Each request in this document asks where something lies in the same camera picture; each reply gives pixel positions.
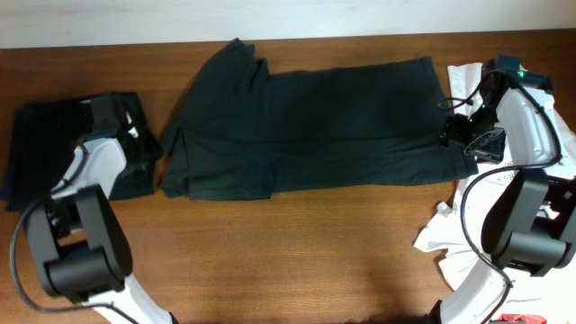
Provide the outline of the dark green t-shirt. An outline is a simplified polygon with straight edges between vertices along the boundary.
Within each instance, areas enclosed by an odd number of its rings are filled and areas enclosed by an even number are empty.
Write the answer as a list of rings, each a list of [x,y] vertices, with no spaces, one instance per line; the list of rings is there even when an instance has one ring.
[[[355,185],[432,185],[475,175],[443,148],[448,112],[431,58],[271,74],[232,40],[200,69],[162,143],[170,198],[251,201]]]

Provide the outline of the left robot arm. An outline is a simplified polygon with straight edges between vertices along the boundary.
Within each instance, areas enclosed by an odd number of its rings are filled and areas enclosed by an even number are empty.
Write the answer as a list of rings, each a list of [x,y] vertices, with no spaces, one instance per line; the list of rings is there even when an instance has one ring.
[[[28,240],[40,284],[70,306],[111,323],[173,323],[133,273],[130,244],[111,202],[154,192],[163,150],[134,93],[97,94],[30,103],[26,117],[46,136],[51,177],[15,229]]]

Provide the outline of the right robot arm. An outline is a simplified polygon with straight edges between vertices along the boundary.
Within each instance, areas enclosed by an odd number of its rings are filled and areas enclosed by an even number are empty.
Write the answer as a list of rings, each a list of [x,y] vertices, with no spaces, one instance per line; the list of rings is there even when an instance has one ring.
[[[479,258],[454,293],[438,301],[435,323],[489,323],[514,287],[507,269],[542,277],[566,267],[575,255],[575,168],[563,155],[561,137],[545,104],[551,93],[545,76],[495,69],[475,89],[482,104],[472,115],[446,122],[442,140],[457,143],[478,158],[497,162],[505,151],[512,163],[487,171],[463,191],[459,206],[464,239],[470,197],[481,180],[511,172],[513,178],[495,202],[482,197]]]

